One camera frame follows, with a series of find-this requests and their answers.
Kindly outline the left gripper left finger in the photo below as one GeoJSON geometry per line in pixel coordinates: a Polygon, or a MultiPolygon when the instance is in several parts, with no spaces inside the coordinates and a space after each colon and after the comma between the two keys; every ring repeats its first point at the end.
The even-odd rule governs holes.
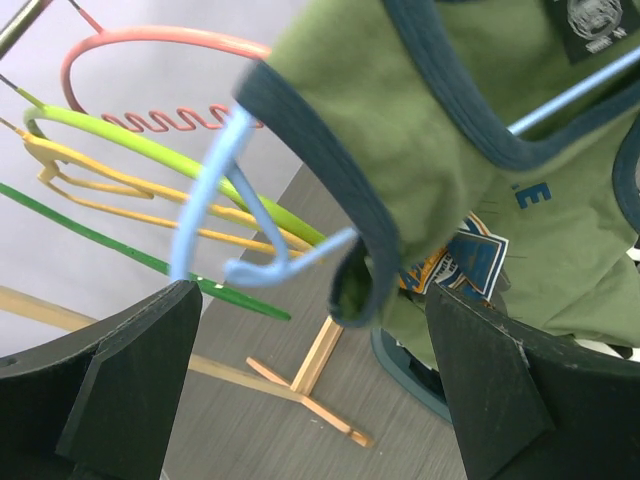
{"type": "Polygon", "coordinates": [[[202,295],[177,281],[1,360],[4,479],[158,479],[202,295]]]}

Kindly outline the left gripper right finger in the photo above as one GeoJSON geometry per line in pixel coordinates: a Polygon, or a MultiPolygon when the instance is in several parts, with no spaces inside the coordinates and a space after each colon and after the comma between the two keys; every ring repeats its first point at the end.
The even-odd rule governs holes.
{"type": "Polygon", "coordinates": [[[638,478],[638,363],[439,286],[425,315],[468,478],[638,478]]]}

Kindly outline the green velvet hanger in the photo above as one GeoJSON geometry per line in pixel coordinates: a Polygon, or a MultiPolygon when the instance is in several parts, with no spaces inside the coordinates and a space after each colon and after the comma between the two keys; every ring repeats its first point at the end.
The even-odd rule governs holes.
{"type": "MultiPolygon", "coordinates": [[[[85,225],[82,225],[71,218],[51,209],[50,207],[38,202],[28,195],[14,189],[13,187],[1,184],[1,194],[15,201],[16,203],[38,213],[39,215],[53,221],[54,223],[80,235],[88,240],[93,241],[103,247],[114,250],[125,257],[138,262],[163,275],[169,274],[170,266],[163,260],[140,251],[134,247],[126,245],[98,231],[95,231],[85,225]]],[[[223,286],[205,277],[198,276],[194,273],[189,274],[189,279],[195,281],[201,292],[213,298],[222,300],[226,303],[249,310],[255,313],[266,315],[281,321],[289,321],[291,315],[271,304],[265,303],[259,299],[241,293],[231,287],[223,286]]]]}

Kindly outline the orange yellow hanger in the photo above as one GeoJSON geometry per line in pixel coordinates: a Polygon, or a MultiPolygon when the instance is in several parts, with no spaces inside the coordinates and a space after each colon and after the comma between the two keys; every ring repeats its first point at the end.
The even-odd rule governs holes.
{"type": "MultiPolygon", "coordinates": [[[[25,149],[42,165],[42,169],[38,174],[38,179],[41,183],[43,183],[52,191],[56,192],[58,195],[78,205],[82,205],[91,209],[103,211],[109,214],[129,218],[143,223],[157,225],[169,229],[177,229],[177,221],[87,200],[60,189],[53,182],[58,179],[68,185],[79,188],[144,200],[153,200],[155,197],[160,197],[175,204],[185,204],[189,200],[189,195],[187,195],[185,192],[142,180],[135,176],[123,174],[97,162],[96,160],[74,149],[53,142],[51,140],[45,140],[43,138],[37,137],[36,135],[13,125],[2,117],[1,124],[12,130],[22,139],[25,149]],[[68,176],[61,170],[58,165],[59,163],[70,163],[76,165],[86,171],[98,174],[103,178],[116,181],[118,182],[118,184],[116,185],[100,183],[96,181],[89,181],[68,176]]],[[[222,207],[213,204],[208,207],[207,213],[209,215],[225,219],[232,223],[242,225],[256,231],[261,230],[261,227],[259,227],[258,222],[253,215],[243,212],[239,209],[222,207]]],[[[305,240],[284,229],[279,228],[279,231],[284,237],[286,244],[288,245],[288,252],[292,254],[294,258],[299,257],[302,255],[302,253],[311,250],[312,246],[305,240]]],[[[276,249],[271,243],[249,240],[226,233],[213,231],[207,228],[198,229],[197,235],[210,240],[237,245],[240,247],[244,247],[245,249],[260,253],[270,255],[275,255],[276,253],[276,249]]]]}

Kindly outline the neon yellow hanger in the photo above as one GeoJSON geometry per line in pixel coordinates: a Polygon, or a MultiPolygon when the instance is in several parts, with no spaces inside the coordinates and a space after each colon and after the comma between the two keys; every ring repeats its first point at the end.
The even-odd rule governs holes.
{"type": "MultiPolygon", "coordinates": [[[[37,137],[49,140],[45,137],[44,133],[36,123],[36,120],[38,119],[49,120],[67,125],[76,130],[93,134],[111,143],[118,144],[128,150],[169,167],[191,179],[196,179],[200,173],[202,168],[201,164],[176,151],[102,119],[62,107],[44,104],[25,90],[10,82],[3,75],[1,75],[1,81],[33,105],[33,107],[25,111],[23,121],[25,123],[26,131],[36,135],[37,137]]],[[[245,205],[244,200],[242,200],[239,193],[227,179],[223,178],[220,181],[218,190],[223,196],[229,198],[237,206],[241,207],[239,210],[251,214],[249,208],[245,205]]],[[[308,242],[312,247],[324,241],[324,235],[316,229],[277,203],[260,195],[258,196],[261,203],[271,214],[273,221],[278,226],[278,231],[279,228],[281,228],[293,233],[308,242]]]]}

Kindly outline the olive green tank top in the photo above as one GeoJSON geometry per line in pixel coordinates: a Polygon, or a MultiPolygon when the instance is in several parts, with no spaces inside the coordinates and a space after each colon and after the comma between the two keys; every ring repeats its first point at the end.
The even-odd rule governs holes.
{"type": "Polygon", "coordinates": [[[237,102],[359,239],[329,297],[434,366],[437,283],[615,355],[639,346],[639,71],[511,126],[639,44],[635,1],[314,1],[237,102]]]}

